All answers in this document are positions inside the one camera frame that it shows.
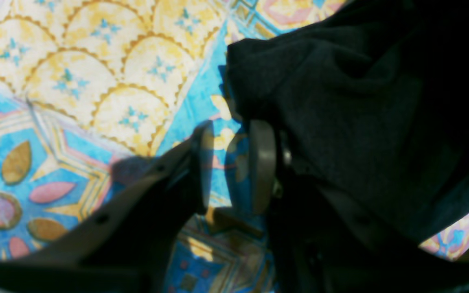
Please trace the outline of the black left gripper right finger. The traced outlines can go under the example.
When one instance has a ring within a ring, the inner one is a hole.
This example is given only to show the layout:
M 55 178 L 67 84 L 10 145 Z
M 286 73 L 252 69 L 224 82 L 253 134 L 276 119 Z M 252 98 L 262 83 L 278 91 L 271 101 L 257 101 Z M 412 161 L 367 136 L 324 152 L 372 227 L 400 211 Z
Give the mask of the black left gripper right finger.
M 432 256 L 350 195 L 292 169 L 288 137 L 249 123 L 251 211 L 283 293 L 469 293 L 469 260 Z

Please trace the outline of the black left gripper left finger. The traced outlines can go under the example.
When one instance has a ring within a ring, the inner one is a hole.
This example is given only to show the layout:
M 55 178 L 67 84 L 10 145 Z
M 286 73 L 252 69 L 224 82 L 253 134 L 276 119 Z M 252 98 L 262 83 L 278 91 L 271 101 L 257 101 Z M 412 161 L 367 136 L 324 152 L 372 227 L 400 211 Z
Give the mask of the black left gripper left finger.
M 208 209 L 213 134 L 203 121 L 76 228 L 0 261 L 0 293 L 161 293 L 178 233 Z

